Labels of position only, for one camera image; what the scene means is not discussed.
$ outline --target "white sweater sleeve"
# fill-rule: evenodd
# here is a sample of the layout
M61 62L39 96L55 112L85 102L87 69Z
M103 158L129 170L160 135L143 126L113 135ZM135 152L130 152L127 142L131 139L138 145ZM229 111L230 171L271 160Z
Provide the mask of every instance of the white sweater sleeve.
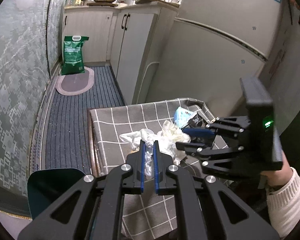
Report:
M300 220L300 177L291 169L293 175L284 187L271 193L267 190L270 222L280 237L286 237Z

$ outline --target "striped carpet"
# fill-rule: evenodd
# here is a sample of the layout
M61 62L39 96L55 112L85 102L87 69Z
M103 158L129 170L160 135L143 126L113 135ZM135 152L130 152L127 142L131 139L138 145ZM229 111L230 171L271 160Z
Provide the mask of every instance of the striped carpet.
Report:
M77 168L90 174L87 108L124 106L110 66L91 67L93 87L76 96L54 94L46 140L46 169Z

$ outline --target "green rice bag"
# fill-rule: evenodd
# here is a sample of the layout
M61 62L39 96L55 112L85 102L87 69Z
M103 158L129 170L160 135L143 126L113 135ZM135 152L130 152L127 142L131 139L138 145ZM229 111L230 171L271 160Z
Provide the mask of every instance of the green rice bag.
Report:
M89 37L84 36L65 36L61 75L84 73L82 46L88 40Z

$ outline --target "black cabinet handle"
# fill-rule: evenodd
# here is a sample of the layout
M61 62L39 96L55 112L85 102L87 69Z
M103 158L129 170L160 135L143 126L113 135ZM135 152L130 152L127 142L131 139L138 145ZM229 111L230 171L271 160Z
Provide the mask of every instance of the black cabinet handle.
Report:
M125 15L123 16L123 18L122 18L121 29L123 29L123 20L124 20L124 18L125 18L126 16L127 16L127 15L125 14Z
M126 18L126 23L125 23L125 25L124 25L124 29L125 29L125 30L128 30L128 29L127 29L127 21L128 21L128 18L129 18L130 16L131 16L131 15L128 13L128 16L127 16L127 18Z

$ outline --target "white plastic handle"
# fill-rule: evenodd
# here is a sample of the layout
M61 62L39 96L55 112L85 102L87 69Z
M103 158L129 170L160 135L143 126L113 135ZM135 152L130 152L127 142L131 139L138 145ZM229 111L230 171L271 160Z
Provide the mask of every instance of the white plastic handle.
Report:
M81 36L77 36L77 35L72 36L72 40L73 41L80 41L81 40Z

